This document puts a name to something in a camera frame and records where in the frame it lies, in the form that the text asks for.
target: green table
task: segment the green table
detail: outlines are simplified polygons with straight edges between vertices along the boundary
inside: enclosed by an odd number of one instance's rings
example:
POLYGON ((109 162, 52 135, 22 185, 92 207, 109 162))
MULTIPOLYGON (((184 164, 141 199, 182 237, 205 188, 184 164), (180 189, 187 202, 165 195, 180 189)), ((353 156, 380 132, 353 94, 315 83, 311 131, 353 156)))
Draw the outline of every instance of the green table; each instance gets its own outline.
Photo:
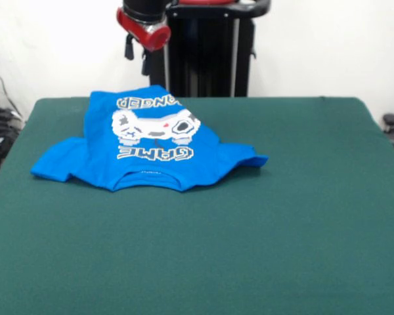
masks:
POLYGON ((0 315, 394 315, 394 149, 362 102, 183 103, 268 164, 186 193, 33 178, 88 99, 37 103, 0 172, 0 315))

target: blue t-shirt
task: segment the blue t-shirt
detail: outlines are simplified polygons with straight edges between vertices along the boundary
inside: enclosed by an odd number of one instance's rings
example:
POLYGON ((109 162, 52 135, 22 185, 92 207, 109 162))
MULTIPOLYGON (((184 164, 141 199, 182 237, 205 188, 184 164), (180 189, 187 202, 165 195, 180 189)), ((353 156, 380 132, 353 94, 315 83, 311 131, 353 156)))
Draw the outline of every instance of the blue t-shirt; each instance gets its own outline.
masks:
POLYGON ((111 191, 142 185, 184 191, 215 184, 239 165, 267 161, 251 146, 221 144, 159 86, 93 92, 84 134, 53 146, 31 173, 60 182, 76 177, 111 191))

